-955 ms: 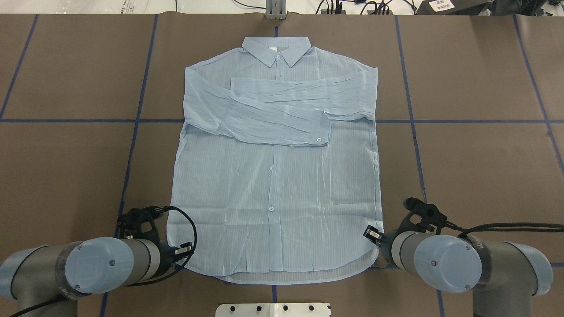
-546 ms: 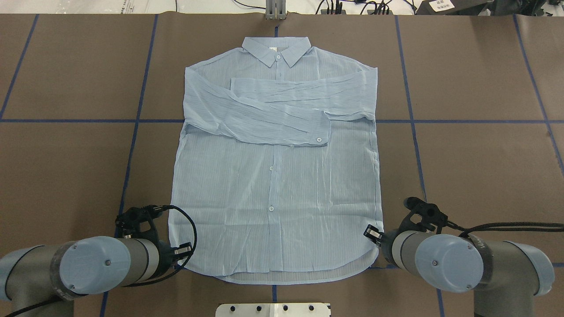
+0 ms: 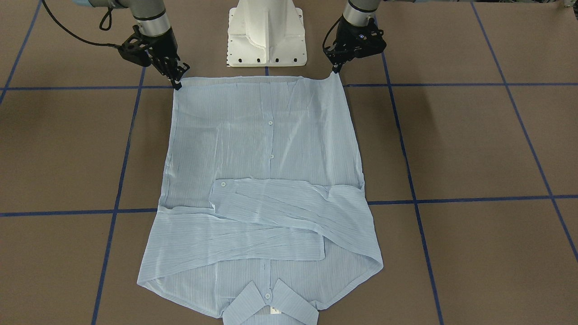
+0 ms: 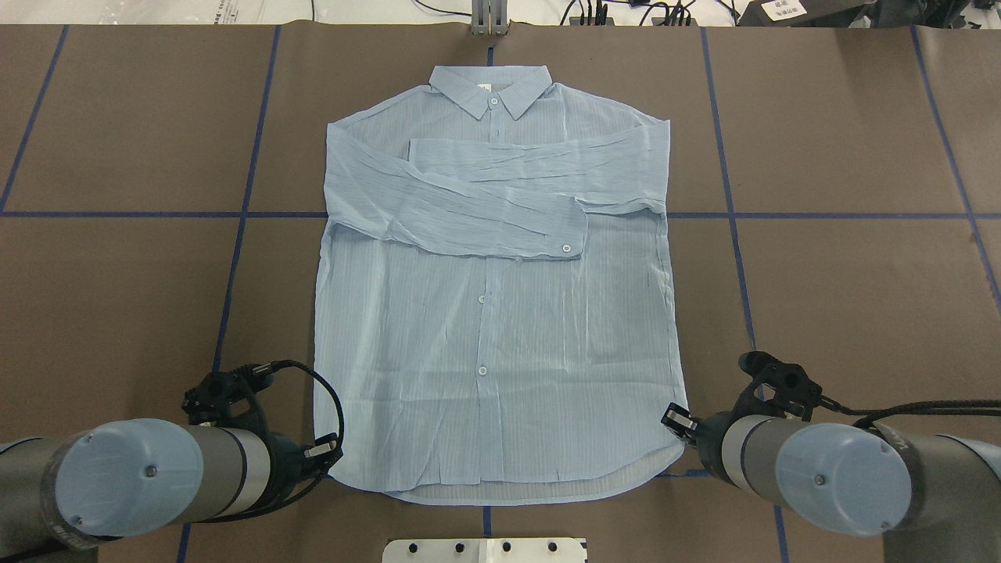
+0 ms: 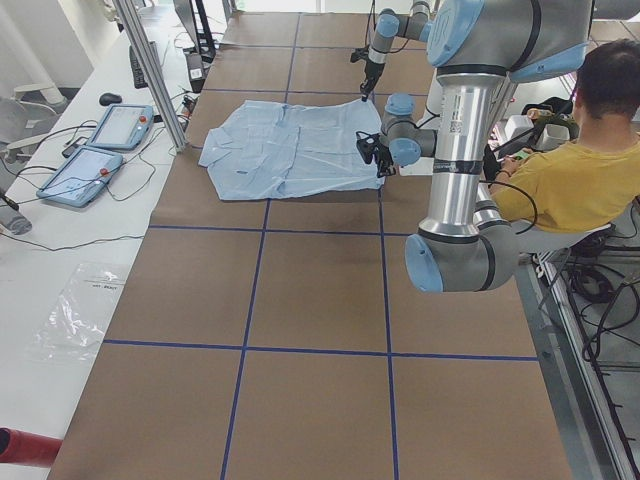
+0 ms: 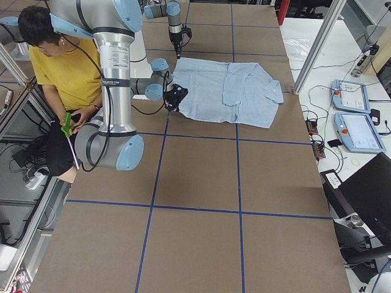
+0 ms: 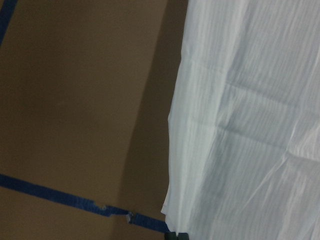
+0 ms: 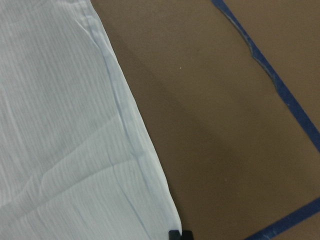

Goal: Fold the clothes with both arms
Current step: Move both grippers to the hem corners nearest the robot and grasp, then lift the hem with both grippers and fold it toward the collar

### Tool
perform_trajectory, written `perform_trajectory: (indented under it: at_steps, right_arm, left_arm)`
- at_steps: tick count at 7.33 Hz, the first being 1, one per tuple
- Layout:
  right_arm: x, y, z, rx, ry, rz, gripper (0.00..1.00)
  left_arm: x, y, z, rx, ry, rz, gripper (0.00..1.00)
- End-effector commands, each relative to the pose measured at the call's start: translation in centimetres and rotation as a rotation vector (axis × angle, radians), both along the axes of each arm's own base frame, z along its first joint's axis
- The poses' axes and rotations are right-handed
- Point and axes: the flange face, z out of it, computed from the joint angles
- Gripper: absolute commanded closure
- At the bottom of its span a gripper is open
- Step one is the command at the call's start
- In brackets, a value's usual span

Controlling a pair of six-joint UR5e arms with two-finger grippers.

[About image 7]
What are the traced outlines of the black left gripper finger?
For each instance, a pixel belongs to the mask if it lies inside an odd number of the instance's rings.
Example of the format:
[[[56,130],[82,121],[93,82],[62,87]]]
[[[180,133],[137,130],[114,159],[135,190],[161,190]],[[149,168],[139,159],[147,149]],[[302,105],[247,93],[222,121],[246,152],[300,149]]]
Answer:
[[[164,234],[165,240],[189,240],[188,233],[176,233],[176,232],[166,232]]]

